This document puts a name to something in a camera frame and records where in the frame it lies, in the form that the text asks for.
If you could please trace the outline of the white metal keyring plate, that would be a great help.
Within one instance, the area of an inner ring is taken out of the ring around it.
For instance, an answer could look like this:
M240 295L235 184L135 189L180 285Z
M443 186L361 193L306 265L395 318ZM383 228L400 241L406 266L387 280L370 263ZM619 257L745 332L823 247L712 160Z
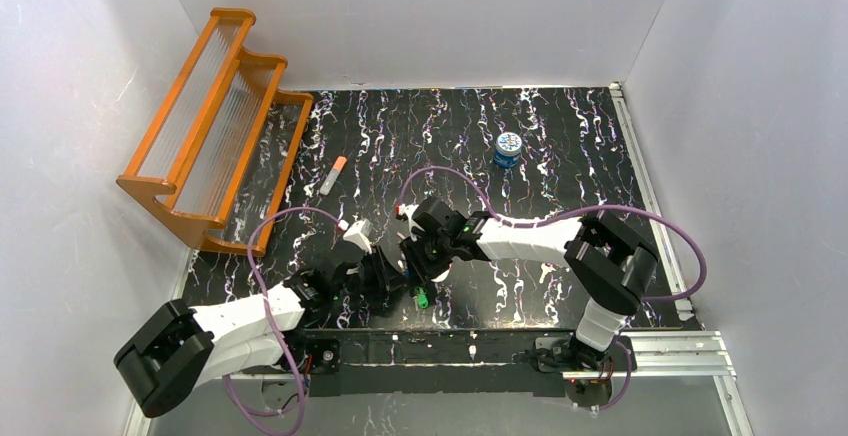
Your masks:
M430 279L433 283L443 282L449 275L451 269L451 265L447 264L443 269L440 269L437 274Z

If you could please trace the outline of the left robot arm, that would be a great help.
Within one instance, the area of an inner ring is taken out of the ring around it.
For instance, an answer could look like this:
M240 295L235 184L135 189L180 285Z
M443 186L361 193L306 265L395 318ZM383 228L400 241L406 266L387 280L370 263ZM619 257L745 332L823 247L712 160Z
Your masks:
M345 243L265 294L207 306L191 307L182 298L164 303L120 347L113 364L143 414L156 418L212 379L284 364L275 334L324 321L336 299L386 303L407 282L380 247Z

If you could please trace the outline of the green tagged key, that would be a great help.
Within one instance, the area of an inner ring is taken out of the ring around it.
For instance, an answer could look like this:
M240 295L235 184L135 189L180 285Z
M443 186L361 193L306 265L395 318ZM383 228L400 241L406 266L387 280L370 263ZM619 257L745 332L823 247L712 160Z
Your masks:
M417 308L420 310L427 309L430 306L429 297L425 288L419 287L415 289L414 301Z

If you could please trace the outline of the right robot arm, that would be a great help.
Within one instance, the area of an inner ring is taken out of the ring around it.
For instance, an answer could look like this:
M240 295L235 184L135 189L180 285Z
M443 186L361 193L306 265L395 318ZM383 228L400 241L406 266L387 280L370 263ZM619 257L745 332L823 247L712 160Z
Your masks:
M410 277L442 281L454 260L526 260L571 270L589 295L573 341L600 355L642 304L659 263L656 247L606 209L545 224L502 222L485 211L469 216L430 197L399 205L410 234L400 243Z

